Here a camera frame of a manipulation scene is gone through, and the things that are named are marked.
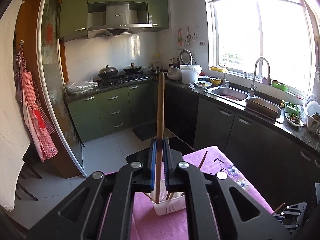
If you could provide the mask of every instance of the white plastic basket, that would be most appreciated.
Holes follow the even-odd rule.
[[[167,193],[164,179],[162,179],[160,181],[160,201],[166,198]],[[186,201],[184,196],[180,196],[181,193],[182,192],[175,192],[172,199],[161,201],[159,204],[152,201],[156,214],[162,216],[186,208]],[[151,192],[151,197],[153,199],[156,198],[156,189]]]

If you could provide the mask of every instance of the white cloth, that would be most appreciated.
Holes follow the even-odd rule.
[[[30,145],[16,100],[12,65],[13,35],[21,2],[12,0],[0,19],[0,205],[8,211],[14,208],[22,157]]]

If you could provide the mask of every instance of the window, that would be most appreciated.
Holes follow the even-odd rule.
[[[270,76],[307,94],[311,44],[306,10],[299,0],[210,0],[214,16],[215,63],[253,76],[256,60]],[[260,61],[256,78],[268,75]]]

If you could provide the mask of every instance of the gas stove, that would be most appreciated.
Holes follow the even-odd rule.
[[[129,81],[148,80],[148,79],[150,79],[149,76],[138,73],[138,74],[119,75],[109,79],[101,79],[101,80],[98,80],[97,82],[99,84],[99,87],[103,88],[103,87],[107,87],[114,84],[125,83]]]

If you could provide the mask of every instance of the red checkered apron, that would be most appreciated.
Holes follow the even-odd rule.
[[[24,121],[29,128],[39,157],[44,162],[58,153],[50,137],[55,132],[55,128],[41,107],[37,86],[32,80],[31,72],[26,68],[22,45],[20,45],[16,61],[19,71],[17,95],[22,104]]]

